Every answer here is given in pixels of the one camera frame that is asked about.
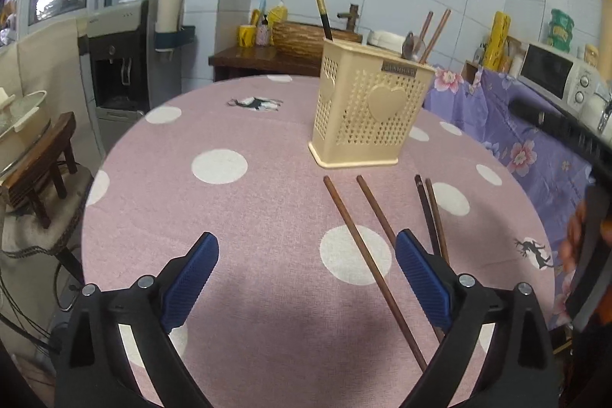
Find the person right hand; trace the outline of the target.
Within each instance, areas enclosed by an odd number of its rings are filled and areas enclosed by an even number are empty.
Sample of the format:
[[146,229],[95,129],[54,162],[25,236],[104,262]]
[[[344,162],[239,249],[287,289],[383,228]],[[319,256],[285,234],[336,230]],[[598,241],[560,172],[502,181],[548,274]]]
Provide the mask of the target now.
[[586,203],[581,201],[567,223],[566,235],[558,250],[558,256],[566,273],[572,273],[576,270],[582,247],[581,240],[586,215]]

